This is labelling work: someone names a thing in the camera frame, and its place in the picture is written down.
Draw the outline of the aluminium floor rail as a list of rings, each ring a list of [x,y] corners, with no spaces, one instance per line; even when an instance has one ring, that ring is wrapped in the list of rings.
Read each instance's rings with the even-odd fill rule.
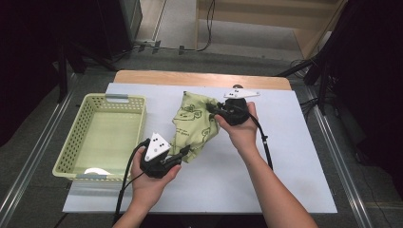
[[[368,213],[366,205],[358,191],[351,170],[348,167],[347,162],[345,162],[328,118],[319,109],[318,104],[314,105],[312,112],[314,113],[321,135],[325,141],[328,154],[336,171],[337,181],[341,186],[342,192],[339,194],[336,192],[335,188],[331,189],[333,196],[343,196],[345,200],[347,200],[348,208],[351,210],[357,228],[374,228],[370,214]]]
[[[6,227],[44,158],[48,145],[62,121],[82,74],[67,77],[67,95],[58,103],[53,90],[33,110],[17,132],[0,147],[0,227]]]

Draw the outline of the black metal stand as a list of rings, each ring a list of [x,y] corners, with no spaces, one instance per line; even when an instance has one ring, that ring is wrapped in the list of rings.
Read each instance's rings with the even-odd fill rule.
[[[94,60],[101,66],[111,71],[117,71],[117,68],[91,51],[89,48],[79,44],[77,42],[70,41],[68,39],[61,40],[57,44],[58,54],[58,85],[59,85],[59,98],[58,103],[62,102],[67,96],[67,64],[70,64],[74,72],[84,73],[86,70],[86,64],[83,57],[87,56]]]
[[[303,70],[304,68],[307,68],[308,71],[303,77],[303,82],[307,86],[312,86],[317,80],[319,80],[319,92],[315,104],[322,115],[325,115],[325,96],[330,75],[330,65],[327,63],[327,57],[328,52],[324,48],[312,58],[303,60],[299,64],[291,66],[289,69],[277,74],[277,77],[286,78],[297,73],[298,71]]]

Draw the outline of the pale green plastic basket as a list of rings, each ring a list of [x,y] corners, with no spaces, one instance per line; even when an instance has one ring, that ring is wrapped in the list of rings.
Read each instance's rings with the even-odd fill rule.
[[[122,180],[143,138],[145,119],[144,96],[87,94],[52,174],[69,180]]]

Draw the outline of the green printed baby romper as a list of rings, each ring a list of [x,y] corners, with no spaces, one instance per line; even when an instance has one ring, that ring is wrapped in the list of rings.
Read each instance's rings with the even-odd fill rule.
[[[208,105],[217,103],[216,99],[204,95],[189,91],[183,93],[181,106],[172,120],[176,132],[170,143],[169,155],[177,155],[189,145],[189,152],[182,160],[192,162],[199,156],[205,144],[220,131],[214,115],[207,110]]]

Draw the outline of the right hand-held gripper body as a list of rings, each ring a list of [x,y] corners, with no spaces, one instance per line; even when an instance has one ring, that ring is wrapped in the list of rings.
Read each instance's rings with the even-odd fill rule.
[[[250,114],[246,102],[246,98],[256,96],[259,96],[256,91],[232,88],[224,94],[225,102],[222,104],[221,116],[232,126],[243,124],[248,119],[251,119],[254,124],[258,124],[258,120]]]

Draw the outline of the dark cabinet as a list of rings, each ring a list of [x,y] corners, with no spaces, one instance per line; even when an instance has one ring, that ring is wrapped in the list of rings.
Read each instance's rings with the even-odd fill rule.
[[[143,20],[140,0],[97,0],[97,3],[106,38],[106,58],[130,51]]]

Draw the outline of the white board sheet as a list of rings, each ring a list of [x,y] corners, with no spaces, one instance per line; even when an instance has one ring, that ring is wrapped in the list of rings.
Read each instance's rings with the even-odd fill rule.
[[[172,138],[172,119],[187,90],[178,85],[112,83],[109,94],[146,98],[144,134]],[[333,213],[336,205],[317,151],[292,90],[257,89],[259,123],[267,139],[258,139],[259,152],[270,159],[274,172],[310,213]],[[76,180],[64,210],[67,213],[112,213],[118,206],[117,181]],[[257,214],[259,202],[245,165],[225,131],[209,141],[200,155],[184,163],[152,209],[156,214]]]

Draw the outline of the light wooden shelf unit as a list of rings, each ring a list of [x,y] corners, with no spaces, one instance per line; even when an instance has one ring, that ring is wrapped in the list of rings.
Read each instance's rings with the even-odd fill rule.
[[[292,29],[304,59],[332,31],[349,0],[216,0],[214,19]]]

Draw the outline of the person's left hand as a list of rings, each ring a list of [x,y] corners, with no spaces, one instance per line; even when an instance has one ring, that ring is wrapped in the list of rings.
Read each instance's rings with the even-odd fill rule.
[[[143,152],[144,147],[142,146],[136,151],[131,165],[130,174],[133,182],[131,182],[132,200],[130,205],[136,209],[149,210],[158,202],[166,185],[176,178],[182,167],[179,164],[175,165],[161,179],[149,178],[140,168]]]

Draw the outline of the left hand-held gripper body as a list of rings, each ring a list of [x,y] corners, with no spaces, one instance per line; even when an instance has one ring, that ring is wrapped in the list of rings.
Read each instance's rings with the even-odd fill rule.
[[[168,156],[171,146],[160,134],[153,133],[146,140],[140,167],[150,178],[161,179],[177,164],[182,163],[182,154]]]

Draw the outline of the person's right hand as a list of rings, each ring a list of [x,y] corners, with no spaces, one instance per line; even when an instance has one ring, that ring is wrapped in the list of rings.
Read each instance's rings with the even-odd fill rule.
[[[256,146],[258,127],[249,117],[247,121],[238,125],[230,125],[222,116],[216,115],[215,120],[229,135],[232,144],[243,157],[256,156],[259,151]]]

